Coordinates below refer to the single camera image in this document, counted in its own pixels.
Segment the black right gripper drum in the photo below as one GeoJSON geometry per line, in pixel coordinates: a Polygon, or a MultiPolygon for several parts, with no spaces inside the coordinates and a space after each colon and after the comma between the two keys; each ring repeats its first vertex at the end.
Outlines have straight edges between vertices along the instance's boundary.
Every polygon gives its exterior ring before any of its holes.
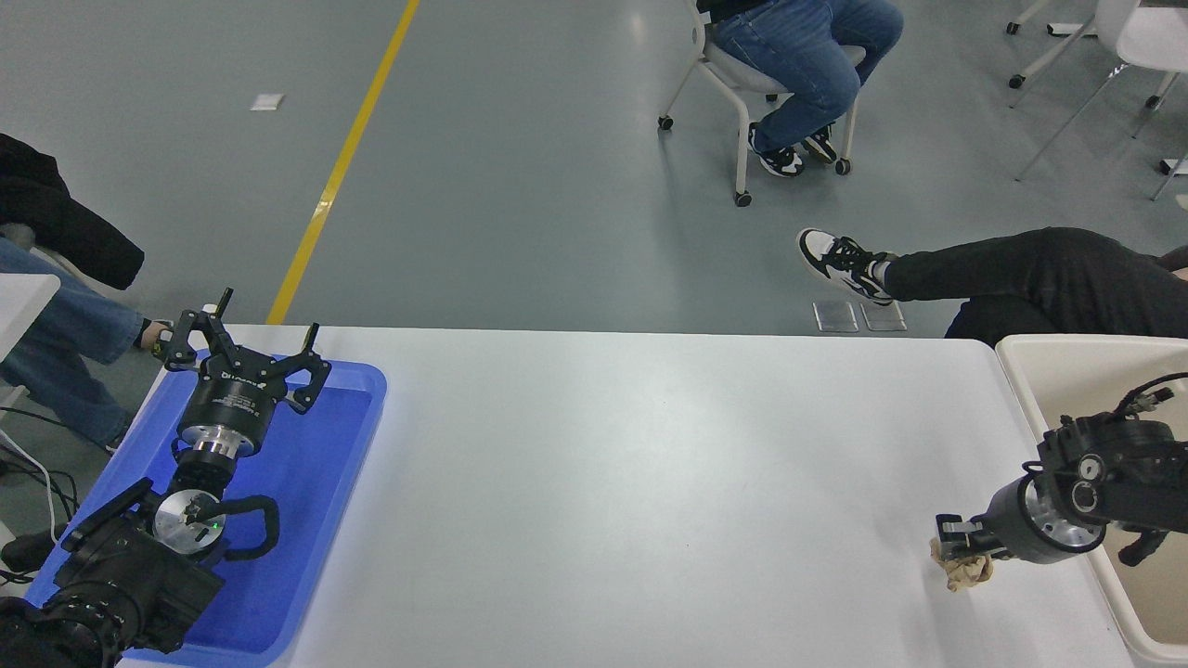
{"type": "Polygon", "coordinates": [[[991,532],[998,543],[991,557],[1022,559],[1036,565],[1051,562],[1051,550],[1040,537],[1040,529],[1026,511],[1026,491],[1031,489],[1031,478],[1006,483],[988,502],[986,532],[991,532]]]}

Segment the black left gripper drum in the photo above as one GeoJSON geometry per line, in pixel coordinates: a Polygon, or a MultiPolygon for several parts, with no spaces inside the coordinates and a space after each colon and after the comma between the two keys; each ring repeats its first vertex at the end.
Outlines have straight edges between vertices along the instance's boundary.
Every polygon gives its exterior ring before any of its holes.
{"type": "Polygon", "coordinates": [[[270,377],[267,368],[249,364],[236,367],[225,359],[200,364],[200,380],[178,424],[187,445],[215,445],[233,450],[259,450],[286,382],[270,377]]]}

